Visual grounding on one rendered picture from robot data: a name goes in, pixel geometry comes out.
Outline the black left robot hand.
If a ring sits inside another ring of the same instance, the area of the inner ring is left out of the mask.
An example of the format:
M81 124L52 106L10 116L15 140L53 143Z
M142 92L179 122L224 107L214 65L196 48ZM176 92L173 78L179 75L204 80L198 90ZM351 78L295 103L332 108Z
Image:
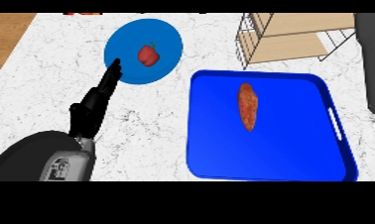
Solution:
M117 58L103 73L97 86L90 89L83 101L71 105L71 137L87 139L94 137L121 76L119 59Z

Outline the orange-red elongated tomato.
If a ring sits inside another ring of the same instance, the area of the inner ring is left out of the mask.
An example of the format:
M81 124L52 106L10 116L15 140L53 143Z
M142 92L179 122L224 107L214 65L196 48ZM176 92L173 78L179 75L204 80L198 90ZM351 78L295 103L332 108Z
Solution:
M238 93L238 106L241 120L248 131L255 128L257 114L258 114L258 96L252 86L243 82L241 84Z

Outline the blue rectangular tray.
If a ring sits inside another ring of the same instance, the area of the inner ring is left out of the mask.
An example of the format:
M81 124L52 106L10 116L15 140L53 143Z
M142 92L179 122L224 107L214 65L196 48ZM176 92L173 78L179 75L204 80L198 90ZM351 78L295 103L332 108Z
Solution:
M241 84L258 96L245 129ZM307 73L199 70L190 78L187 168L242 180L353 181L357 166L326 84Z

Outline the blue round plate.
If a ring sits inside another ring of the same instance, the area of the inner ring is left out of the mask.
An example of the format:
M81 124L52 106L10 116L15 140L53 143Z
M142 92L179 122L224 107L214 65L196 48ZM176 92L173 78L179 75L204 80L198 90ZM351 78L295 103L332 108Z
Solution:
M174 27L158 19L127 23L111 35L103 62L119 59L121 82L146 84L161 79L179 63L183 51L181 37Z

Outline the dark grey appliance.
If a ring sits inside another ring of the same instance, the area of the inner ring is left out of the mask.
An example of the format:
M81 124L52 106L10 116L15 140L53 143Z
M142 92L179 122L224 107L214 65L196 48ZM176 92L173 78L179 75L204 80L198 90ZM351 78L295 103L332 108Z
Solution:
M362 47L368 108L375 114L375 13L354 14L354 29Z

